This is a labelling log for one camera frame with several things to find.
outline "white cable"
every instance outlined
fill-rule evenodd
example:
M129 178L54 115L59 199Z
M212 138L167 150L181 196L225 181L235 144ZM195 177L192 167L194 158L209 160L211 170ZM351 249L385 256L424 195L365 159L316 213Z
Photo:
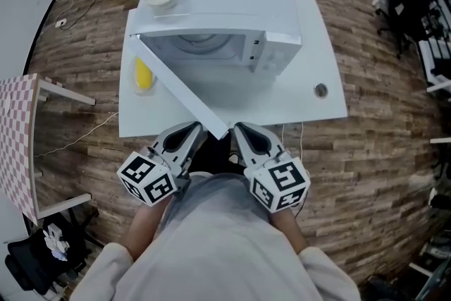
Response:
M116 112L115 114L113 114L112 116L108 117L108 119L106 121L104 121L102 124L99 124L97 127L93 128L90 130L89 133L82 135L80 138L78 138L75 142L69 143L68 145L64 146L63 148L57 148L53 151L47 152L47 153L43 153L43 154L39 154L38 156L35 156L35 158L37 157L42 157L42 156L46 156L48 154L51 153L55 153L57 151L62 151L63 149L66 149L67 147L74 145L75 143L77 143L78 141L82 140L83 138L87 137L88 135L90 135L92 132L94 132L97 128L100 128L103 126L103 124L105 124L106 122L108 122L110 119L112 119L114 116L117 116L119 114L119 112Z
M299 137L299 147L301 149L301 157L300 157L301 163L302 163L302 135L303 134L304 134L304 122L301 122L301 136ZM308 170L305 167L304 167L304 169L305 169L305 171L307 172L307 175L310 178L310 172L308 172Z
M304 134L304 123L301 122L301 136L299 137L299 146L301 148L301 162L302 162L302 135Z
M55 1L61 3L62 1L67 1L67 0L55 0ZM59 18L60 16L62 16L66 11L68 11L70 8L72 8L72 6L73 6L73 0L69 0L69 1L71 1L70 6L69 6L66 10L61 11L61 12L58 14L58 16L55 18L55 21L54 21L54 25L55 25L55 26L56 26L56 22L58 21L58 18Z

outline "black and white marker cube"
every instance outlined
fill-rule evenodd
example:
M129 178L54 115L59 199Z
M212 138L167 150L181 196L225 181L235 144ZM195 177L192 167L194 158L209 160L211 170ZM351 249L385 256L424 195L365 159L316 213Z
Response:
M173 194L177 187L168 167L133 152L117 172L127 191L149 206Z
M310 179L296 157L252 172L250 191L271 213L300 203L310 187Z

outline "yellow sponge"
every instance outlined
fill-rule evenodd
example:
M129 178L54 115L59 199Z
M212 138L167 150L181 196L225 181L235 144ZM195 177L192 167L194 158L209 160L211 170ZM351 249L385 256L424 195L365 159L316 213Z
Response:
M148 90L152 86L152 72L144 62L136 57L135 78L137 86L142 90Z

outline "gray shirt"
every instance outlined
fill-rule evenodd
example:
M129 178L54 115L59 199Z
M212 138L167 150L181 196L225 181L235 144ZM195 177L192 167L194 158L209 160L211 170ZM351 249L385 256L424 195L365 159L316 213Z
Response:
M295 254L242 178L193 178L142 256L133 263L123 246L107 245L72 301L360 300L354 282L320 249Z

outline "white sleeve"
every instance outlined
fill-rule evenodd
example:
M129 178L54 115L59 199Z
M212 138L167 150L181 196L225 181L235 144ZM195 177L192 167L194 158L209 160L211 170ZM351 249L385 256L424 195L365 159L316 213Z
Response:
M298 256L324 301L360 301L354 281L319 248L308 247Z
M112 300L116 285L132 264L133 259L124 246L109 243L78 284L70 301Z

